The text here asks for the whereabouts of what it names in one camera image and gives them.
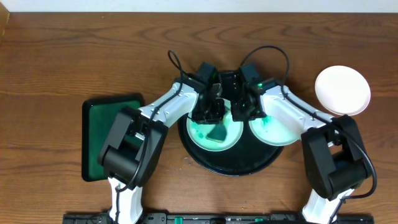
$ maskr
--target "wood grain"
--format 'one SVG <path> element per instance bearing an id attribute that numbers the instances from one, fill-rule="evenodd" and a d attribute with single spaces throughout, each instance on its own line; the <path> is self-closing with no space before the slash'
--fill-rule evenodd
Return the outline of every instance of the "wood grain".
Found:
<path id="1" fill-rule="evenodd" d="M 64 213 L 100 212 L 111 205 L 107 181 L 81 179 L 81 104 L 92 97 L 141 92 L 147 103 L 184 68 L 202 61 L 236 68 L 264 44 L 291 59 L 289 87 L 322 108 L 314 81 L 331 65 L 357 69 L 371 103 L 359 124 L 379 176 L 377 192 L 350 201 L 343 213 L 398 220 L 397 14 L 125 14 L 13 13 L 0 45 L 0 223 L 61 223 Z M 285 62 L 256 54 L 267 76 Z M 356 192 L 370 188 L 367 180 Z M 144 189 L 147 209 L 197 213 L 299 211 L 310 185 L 299 142 L 260 173 L 224 177 L 199 166 L 172 127 L 155 174 Z"/>

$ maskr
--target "black cable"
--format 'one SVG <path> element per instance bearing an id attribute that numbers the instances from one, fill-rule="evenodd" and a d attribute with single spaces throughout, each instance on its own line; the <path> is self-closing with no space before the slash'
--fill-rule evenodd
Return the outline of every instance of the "black cable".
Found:
<path id="1" fill-rule="evenodd" d="M 280 90 L 281 90 L 282 95 L 284 96 L 284 98 L 287 99 L 287 100 L 289 100 L 289 102 L 291 102 L 294 106 L 296 106 L 296 107 L 299 108 L 300 110 L 306 112 L 307 114 L 309 114 L 309 115 L 312 116 L 313 118 L 315 118 L 315 119 L 317 119 L 317 120 L 319 120 L 319 121 L 321 121 L 321 122 L 324 122 L 325 124 L 330 125 L 330 126 L 331 126 L 335 131 L 337 131 L 340 135 L 342 135 L 343 137 L 345 137 L 347 140 L 351 141 L 351 142 L 355 145 L 355 147 L 358 148 L 358 151 L 363 155 L 365 161 L 366 161 L 366 162 L 369 164 L 369 166 L 370 166 L 370 170 L 371 170 L 371 174 L 372 174 L 372 179 L 373 179 L 372 188 L 369 190 L 369 192 L 367 192 L 367 193 L 365 193 L 365 194 L 362 194 L 362 195 L 353 195 L 353 196 L 344 196 L 344 197 L 342 197 L 342 198 L 340 199 L 340 202 L 339 202 L 339 204 L 338 204 L 336 210 L 333 212 L 333 215 L 330 217 L 329 223 L 332 223 L 334 217 L 335 217 L 335 216 L 337 215 L 337 213 L 338 213 L 338 210 L 341 208 L 342 204 L 345 203 L 345 200 L 346 200 L 346 199 L 366 198 L 366 197 L 369 197 L 370 195 L 372 195 L 372 194 L 375 192 L 376 187 L 377 187 L 377 174 L 376 174 L 376 170 L 374 169 L 373 163 L 372 163 L 372 161 L 370 160 L 369 156 L 366 154 L 365 150 L 362 149 L 361 146 L 359 146 L 359 144 L 356 142 L 356 140 L 355 140 L 349 133 L 347 133 L 346 131 L 342 130 L 341 128 L 339 128 L 338 126 L 334 125 L 333 123 L 331 123 L 331 122 L 329 122 L 329 121 L 327 121 L 327 120 L 325 120 L 325 119 L 319 117 L 319 116 L 317 115 L 316 112 L 315 112 L 315 113 L 312 113 L 311 111 L 309 111 L 309 110 L 305 109 L 304 107 L 300 106 L 298 103 L 296 103 L 294 100 L 292 100 L 292 99 L 288 96 L 288 94 L 287 94 L 287 93 L 285 92 L 285 90 L 284 90 L 284 86 L 285 86 L 285 83 L 286 83 L 286 79 L 287 79 L 287 77 L 289 76 L 290 60 L 289 60 L 289 57 L 287 56 L 287 54 L 286 54 L 282 49 L 280 49 L 279 47 L 276 47 L 276 46 L 272 46 L 272 45 L 265 45 L 265 46 L 258 47 L 258 48 L 252 50 L 250 53 L 248 53 L 248 54 L 246 55 L 246 57 L 243 59 L 243 61 L 242 61 L 242 63 L 241 63 L 241 66 L 245 63 L 245 61 L 246 61 L 254 52 L 256 52 L 256 51 L 258 51 L 258 50 L 260 50 L 260 49 L 266 49 L 266 48 L 276 49 L 276 50 L 278 50 L 280 53 L 282 53 L 282 54 L 285 56 L 285 59 L 286 59 L 286 71 L 285 71 L 285 75 L 284 75 L 284 77 L 283 77 L 283 79 L 282 79 L 282 84 L 280 85 Z"/>
<path id="2" fill-rule="evenodd" d="M 118 210 L 119 210 L 119 197 L 118 196 L 119 196 L 119 194 L 121 192 L 127 190 L 128 188 L 132 188 L 132 190 L 134 190 L 136 188 L 136 186 L 134 186 L 134 181 L 136 180 L 137 175 L 138 175 L 138 173 L 141 170 L 141 167 L 143 165 L 144 157 L 145 157 L 145 154 L 146 154 L 146 151 L 147 151 L 148 140 L 149 140 L 149 137 L 150 137 L 150 130 L 152 128 L 152 123 L 153 123 L 154 117 L 155 117 L 156 113 L 160 110 L 160 108 L 163 105 L 165 105 L 167 102 L 169 102 L 172 98 L 176 97 L 181 92 L 181 89 L 182 89 L 182 85 L 183 85 L 182 80 L 183 80 L 184 71 L 182 69 L 180 60 L 178 59 L 177 54 L 174 51 L 172 51 L 172 50 L 169 50 L 167 52 L 167 55 L 169 56 L 170 61 L 180 70 L 180 79 L 181 79 L 180 80 L 180 87 L 178 88 L 178 90 L 172 96 L 170 96 L 169 98 L 167 98 L 165 101 L 161 102 L 161 104 L 159 104 L 158 106 L 156 106 L 154 108 L 152 114 L 150 115 L 149 122 L 148 122 L 148 125 L 147 125 L 147 136 L 144 139 L 142 152 L 141 152 L 141 157 L 139 159 L 139 163 L 138 163 L 137 169 L 136 169 L 132 179 L 129 181 L 128 184 L 126 184 L 126 186 L 124 186 L 121 189 L 119 189 L 119 188 L 115 189 L 115 191 L 116 191 L 116 217 L 115 217 L 116 224 L 118 224 L 118 218 L 119 218 L 119 213 L 118 213 Z M 175 64 L 175 62 L 173 61 L 171 55 L 174 56 L 174 58 L 177 61 L 178 65 Z"/>
<path id="3" fill-rule="evenodd" d="M 186 114 L 185 115 L 187 118 L 189 118 L 191 121 L 192 121 L 192 118 L 191 117 L 189 117 L 189 115 L 188 114 Z"/>
<path id="4" fill-rule="evenodd" d="M 202 80 L 196 78 L 196 76 L 195 76 L 194 74 L 188 73 L 188 72 L 184 71 L 184 70 L 181 68 L 181 66 L 180 66 L 181 63 L 177 62 L 178 64 L 176 64 L 176 63 L 174 62 L 174 60 L 173 60 L 173 58 L 171 57 L 170 54 L 168 54 L 168 56 L 169 56 L 170 61 L 173 63 L 174 67 L 176 67 L 178 70 L 182 70 L 182 73 L 183 73 L 184 75 L 186 75 L 186 76 L 188 76 L 188 77 L 190 77 L 190 78 L 192 78 L 192 79 L 194 79 L 194 80 L 196 80 L 196 81 L 199 81 L 199 82 L 204 83 Z"/>
<path id="5" fill-rule="evenodd" d="M 116 190 L 116 217 L 114 219 L 115 224 L 119 223 L 119 213 L 120 213 L 120 208 L 119 208 L 119 199 L 120 199 L 120 192 L 118 192 L 118 187 L 115 188 Z"/>

